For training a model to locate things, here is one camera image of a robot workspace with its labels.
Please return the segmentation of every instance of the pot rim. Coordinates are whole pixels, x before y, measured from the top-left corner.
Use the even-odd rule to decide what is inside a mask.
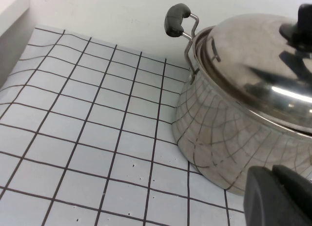
[[[254,108],[251,109],[248,107],[248,105],[244,104],[243,102],[238,101],[233,96],[225,92],[208,74],[208,72],[204,69],[204,67],[200,64],[198,57],[197,57],[197,45],[202,37],[207,37],[210,31],[215,26],[209,26],[201,31],[199,31],[196,36],[194,37],[193,41],[193,53],[196,60],[196,63],[198,65],[198,68],[200,69],[201,73],[204,75],[206,80],[209,82],[209,84],[216,90],[216,92],[224,98],[227,102],[229,102],[231,105],[233,105],[235,108],[237,108],[239,111],[242,111],[247,116],[250,116],[252,119],[257,120],[260,123],[264,123],[267,126],[276,129],[284,134],[289,134],[290,136],[294,136],[296,138],[307,140],[308,142],[311,142],[312,135],[308,135],[302,132],[295,131],[291,128],[287,128],[281,124],[278,124],[276,122],[273,122],[265,117],[263,117],[260,113],[261,111],[257,111]],[[213,69],[214,66],[212,63],[210,63],[210,67]]]

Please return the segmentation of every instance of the black object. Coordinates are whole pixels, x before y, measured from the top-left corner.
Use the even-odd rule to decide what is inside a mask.
[[[250,167],[244,210],[247,226],[312,226],[312,184],[282,165]]]
[[[180,37],[184,32],[181,26],[183,18],[188,18],[191,14],[191,10],[185,4],[179,3],[172,6],[165,18],[165,31],[170,37]]]
[[[298,10],[297,24],[282,24],[279,32],[289,45],[312,52],[312,4],[302,4]]]

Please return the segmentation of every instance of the lid knob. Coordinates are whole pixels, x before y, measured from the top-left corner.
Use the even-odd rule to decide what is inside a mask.
[[[282,24],[279,32],[290,46],[312,52],[312,4],[302,4],[298,9],[298,22]]]
[[[297,28],[300,33],[312,33],[312,4],[300,5]]]

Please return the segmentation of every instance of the grid paper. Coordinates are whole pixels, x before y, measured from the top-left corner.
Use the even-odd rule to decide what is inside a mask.
[[[186,66],[38,26],[0,90],[0,225],[243,226],[171,131]]]

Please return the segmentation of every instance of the pot handle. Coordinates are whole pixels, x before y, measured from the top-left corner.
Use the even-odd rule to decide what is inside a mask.
[[[188,18],[188,17],[195,19],[195,24],[191,32],[192,36],[185,33],[181,25],[183,18]],[[193,43],[193,38],[195,37],[195,30],[198,26],[198,23],[199,23],[198,17],[191,13],[191,10],[189,9],[188,6],[182,3],[176,4],[175,6],[172,6],[168,10],[166,14],[166,18],[165,18],[165,23],[164,23],[165,31],[168,36],[170,37],[184,36],[189,40],[189,43],[187,44],[185,51],[184,51],[184,57],[192,69],[192,75],[190,76],[191,84],[194,82],[196,71],[190,60],[189,51]]]

